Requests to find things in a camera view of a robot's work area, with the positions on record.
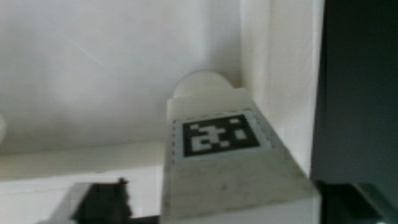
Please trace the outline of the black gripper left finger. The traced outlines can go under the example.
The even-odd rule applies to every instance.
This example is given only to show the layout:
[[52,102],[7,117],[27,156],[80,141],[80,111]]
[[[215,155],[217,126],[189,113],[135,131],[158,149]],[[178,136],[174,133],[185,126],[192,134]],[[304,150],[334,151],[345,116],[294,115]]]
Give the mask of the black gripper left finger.
[[128,224],[128,181],[75,183],[43,224]]

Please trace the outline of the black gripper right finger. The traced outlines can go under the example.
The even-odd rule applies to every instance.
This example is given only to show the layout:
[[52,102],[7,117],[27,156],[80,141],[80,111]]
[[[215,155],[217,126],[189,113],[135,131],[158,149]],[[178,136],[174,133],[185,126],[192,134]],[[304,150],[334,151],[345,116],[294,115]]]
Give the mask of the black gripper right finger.
[[318,182],[318,190],[320,224],[398,224],[398,208],[372,184]]

